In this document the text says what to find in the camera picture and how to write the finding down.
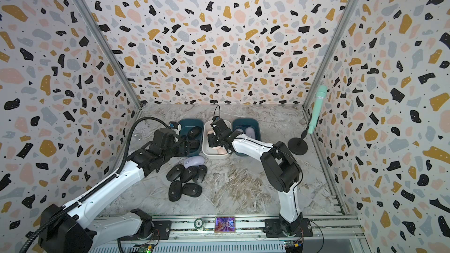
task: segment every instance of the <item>metal frame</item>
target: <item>metal frame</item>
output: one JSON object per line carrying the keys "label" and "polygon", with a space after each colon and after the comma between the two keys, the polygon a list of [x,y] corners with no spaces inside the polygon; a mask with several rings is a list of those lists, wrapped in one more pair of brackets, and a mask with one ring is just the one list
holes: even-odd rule
{"label": "metal frame", "polygon": [[[111,216],[98,217],[94,222],[101,223],[109,217]],[[315,222],[323,233],[322,237],[319,228],[311,224],[313,236],[307,237],[305,240],[349,239],[355,252],[370,252],[368,247],[364,246],[367,241],[357,216],[308,215],[304,217]],[[204,231],[195,229],[194,221],[197,218],[204,220]],[[214,233],[215,218],[215,215],[154,216],[154,221],[170,220],[172,222],[169,239],[160,240],[155,252],[284,252],[284,242],[297,239],[266,237],[266,234],[262,232],[265,226],[264,220],[276,219],[277,216],[263,214],[236,215],[236,233],[234,234]],[[122,247],[127,253],[134,245],[141,245],[146,242],[122,241]],[[112,253],[117,252],[116,249],[116,242],[111,241],[91,250],[91,253]]]}
{"label": "metal frame", "polygon": [[[135,114],[135,120],[139,119],[141,117],[141,115],[142,115],[142,107],[140,107],[138,112]],[[113,168],[108,172],[107,176],[109,176],[112,172],[114,172],[117,168],[119,168],[119,165],[123,159],[124,152],[125,152],[125,144],[122,144],[122,147],[120,148],[119,152],[117,153],[116,161],[113,164]]]}
{"label": "metal frame", "polygon": [[[303,116],[305,117],[305,119],[308,119],[308,113],[306,112],[306,110],[302,110],[302,113],[303,113]],[[323,150],[320,147],[321,142],[318,140],[317,135],[315,133],[312,133],[310,135],[310,137],[312,139],[312,143],[314,145],[315,152],[319,159],[320,166],[322,167],[323,174],[325,175],[325,179],[327,180],[328,187],[330,189],[331,194],[334,195],[334,198],[337,200],[337,204],[339,205],[339,207],[341,209],[341,213],[343,213],[344,215],[350,215],[350,213],[347,211],[347,209],[345,207],[343,207],[343,205],[342,205],[342,201],[344,201],[344,200],[342,199],[341,193],[338,191],[336,184],[334,183],[334,180],[333,180],[334,177],[331,174],[331,170],[328,166],[326,156],[323,154]]]}
{"label": "metal frame", "polygon": [[100,28],[92,17],[92,13],[87,7],[85,0],[72,0],[72,3],[80,12],[83,20],[86,22],[87,27],[92,32],[92,35],[97,41],[99,47],[102,49],[104,55],[109,60],[112,68],[114,69],[114,72],[117,74],[117,77],[127,91],[128,97],[131,99],[131,102],[133,102],[138,108],[141,108],[142,103],[139,101],[136,92],[134,91],[133,87],[128,81],[128,78],[125,76],[125,73],[120,67],[119,62],[113,54],[113,51],[111,50],[108,42],[106,41],[106,38],[101,34]]}
{"label": "metal frame", "polygon": [[303,103],[303,108],[309,108],[311,103],[313,102],[313,99],[315,98],[315,92],[317,88],[322,83],[322,75],[325,73],[328,67],[328,63],[330,62],[331,58],[333,57],[334,50],[339,44],[339,40],[344,34],[347,24],[350,22],[350,20],[353,18],[353,13],[359,3],[359,0],[348,0],[348,3],[345,7],[344,13],[342,14],[342,18],[339,21],[336,30],[334,31],[334,35],[331,38],[330,45],[328,46],[328,49],[323,56],[323,59],[319,65],[319,68],[317,69],[315,76],[316,78],[312,81],[312,84],[310,86],[307,98],[305,99],[305,102]]}

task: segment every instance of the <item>dark teal bin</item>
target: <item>dark teal bin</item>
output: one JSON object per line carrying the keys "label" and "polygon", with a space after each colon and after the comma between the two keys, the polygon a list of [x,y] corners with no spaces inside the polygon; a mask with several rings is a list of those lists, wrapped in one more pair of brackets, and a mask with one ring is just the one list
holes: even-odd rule
{"label": "dark teal bin", "polygon": [[[236,130],[238,128],[241,128],[244,132],[247,127],[252,127],[255,129],[255,137],[256,140],[261,141],[261,131],[259,130],[259,124],[256,119],[251,118],[241,118],[241,119],[235,119],[233,120],[233,123],[231,124],[232,130]],[[236,153],[239,156],[248,156],[246,154],[242,154],[237,152]]]}
{"label": "dark teal bin", "polygon": [[188,132],[195,126],[199,126],[202,128],[202,132],[193,139],[193,140],[199,140],[200,146],[196,151],[189,153],[188,157],[191,157],[194,155],[199,155],[200,151],[202,150],[202,138],[203,138],[203,127],[204,127],[203,121],[201,119],[182,119],[182,120],[178,121],[178,123],[181,125],[180,136],[183,136],[183,135],[187,136]]}

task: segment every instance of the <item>small screen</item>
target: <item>small screen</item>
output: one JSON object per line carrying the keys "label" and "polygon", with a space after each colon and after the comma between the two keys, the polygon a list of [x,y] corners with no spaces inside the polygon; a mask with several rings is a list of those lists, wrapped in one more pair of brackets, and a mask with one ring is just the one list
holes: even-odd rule
{"label": "small screen", "polygon": [[236,232],[236,223],[234,217],[216,217],[216,226],[214,227],[214,232]]}

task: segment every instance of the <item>cable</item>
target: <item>cable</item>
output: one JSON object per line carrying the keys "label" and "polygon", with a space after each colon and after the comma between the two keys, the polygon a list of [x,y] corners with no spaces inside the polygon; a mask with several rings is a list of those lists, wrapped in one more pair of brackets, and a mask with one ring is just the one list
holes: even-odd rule
{"label": "cable", "polygon": [[120,253],[124,253],[122,243],[120,243],[120,238],[117,239],[117,247],[119,248]]}
{"label": "cable", "polygon": [[221,106],[219,105],[217,105],[216,108],[214,109],[214,114],[212,115],[212,117],[214,118],[216,116],[217,107],[219,107],[219,118],[221,118]]}
{"label": "cable", "polygon": [[[250,142],[255,143],[255,144],[257,144],[257,145],[260,145],[260,143],[257,143],[257,142],[255,142],[255,141],[252,141],[252,140],[249,139],[249,138],[244,139],[244,140],[250,141]],[[263,145],[263,147],[265,147],[265,148],[274,148],[275,150],[278,150],[278,151],[284,153],[285,155],[289,156],[290,158],[292,158],[292,160],[294,160],[294,161],[296,162],[296,160],[295,160],[295,158],[294,158],[293,156],[291,156],[291,155],[285,153],[285,152],[282,151],[281,149],[277,149],[276,147],[269,147],[269,146],[266,146],[266,145]],[[298,183],[297,183],[297,184],[294,186],[294,188],[292,189],[292,194],[293,194],[293,197],[294,197],[295,213],[297,214],[297,216],[298,216],[298,211],[297,211],[297,204],[296,204],[296,202],[295,202],[295,188],[301,183],[301,181],[303,181],[303,170],[301,169],[301,167],[300,167],[300,172],[301,172],[301,179],[300,179],[300,181],[298,181]]]}
{"label": "cable", "polygon": [[78,206],[78,202],[75,202],[74,204],[70,205],[69,207],[66,207],[62,211],[59,211],[56,213],[53,217],[51,217],[47,222],[45,222],[43,225],[41,225],[31,236],[30,238],[23,244],[22,248],[20,248],[19,253],[25,253],[30,246],[33,244],[34,240],[37,239],[37,237],[51,224],[53,224],[56,220],[59,220],[61,217],[63,217],[67,212],[71,211],[72,209],[76,208]]}
{"label": "cable", "polygon": [[[158,232],[158,240],[156,241],[155,246],[152,246],[152,247],[151,247],[151,252],[153,252],[153,250],[155,250],[155,247],[156,247],[156,245],[159,244],[159,240],[160,240],[160,238],[161,238],[161,235],[159,234],[159,230],[158,230],[158,229],[154,229],[154,230],[156,230],[156,231]],[[151,241],[152,241],[152,240],[150,239],[148,242],[144,243],[143,245],[139,245],[139,247],[145,248],[145,249],[149,249],[149,245],[151,245]]]}
{"label": "cable", "polygon": [[[99,184],[98,186],[96,186],[95,188],[91,189],[91,191],[89,191],[86,195],[82,196],[78,201],[83,203],[85,202],[90,196],[92,196],[94,193],[96,193],[99,189],[101,189],[102,187],[104,187],[107,183],[109,183],[110,181],[112,181],[114,178],[117,177],[117,174],[120,174],[120,172],[122,171],[123,167],[125,166],[125,163],[127,162],[127,157],[128,157],[128,150],[130,148],[130,142],[131,142],[131,137],[133,135],[133,131],[136,127],[136,125],[143,121],[143,120],[155,120],[160,122],[161,124],[163,124],[166,128],[169,128],[169,126],[162,120],[157,119],[155,117],[142,117],[139,118],[134,124],[133,126],[130,128],[130,131],[128,133],[128,137],[127,137],[127,143],[125,144],[125,151],[124,151],[124,155],[123,155],[123,160],[120,164],[119,169],[116,171],[115,174],[112,174],[111,176],[109,176],[106,180],[104,180],[101,184]],[[20,248],[19,253],[25,253],[31,246],[31,244],[33,244],[33,242],[37,239],[37,237],[46,229],[48,228],[51,224],[53,224],[54,222],[56,222],[57,220],[59,220],[60,218],[62,218],[65,214],[67,214],[69,211],[75,209],[78,206],[78,202],[75,202],[74,204],[64,208],[62,211],[56,213],[53,217],[51,217],[47,222],[45,222],[43,225],[41,225],[31,236],[30,238],[23,244],[22,248]]]}
{"label": "cable", "polygon": [[319,253],[319,252],[322,250],[322,248],[323,248],[323,244],[325,243],[325,238],[323,237],[322,229],[321,229],[316,223],[314,223],[314,225],[316,225],[316,226],[319,228],[320,233],[322,234],[322,246],[321,246],[320,249],[316,252],[316,253]]}
{"label": "cable", "polygon": [[162,121],[160,119],[157,119],[156,117],[145,116],[145,117],[139,118],[133,124],[133,126],[130,128],[130,131],[128,132],[127,141],[125,143],[125,151],[124,151],[124,154],[123,154],[123,159],[122,159],[122,162],[120,163],[119,168],[116,171],[116,174],[120,174],[120,172],[122,172],[122,169],[124,168],[125,163],[127,162],[128,150],[130,149],[130,143],[131,143],[131,137],[133,135],[133,131],[135,130],[135,128],[136,128],[136,126],[138,125],[139,122],[144,121],[144,120],[148,120],[148,119],[158,121],[159,123],[164,125],[166,128],[169,128],[169,125],[167,125],[164,121]]}
{"label": "cable", "polygon": [[301,237],[299,237],[296,241],[294,241],[294,243],[298,243],[298,241],[299,240],[301,240],[301,244],[303,244],[303,242],[304,242],[304,238],[303,238],[303,229],[302,228],[300,228],[300,230],[301,230]]}

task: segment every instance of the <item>round black stand base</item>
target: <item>round black stand base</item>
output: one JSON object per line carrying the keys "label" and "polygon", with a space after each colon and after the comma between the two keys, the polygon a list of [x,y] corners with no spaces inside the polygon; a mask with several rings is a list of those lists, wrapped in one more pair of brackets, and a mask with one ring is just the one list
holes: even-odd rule
{"label": "round black stand base", "polygon": [[308,145],[300,138],[292,138],[288,142],[288,149],[295,155],[304,155],[308,151]]}

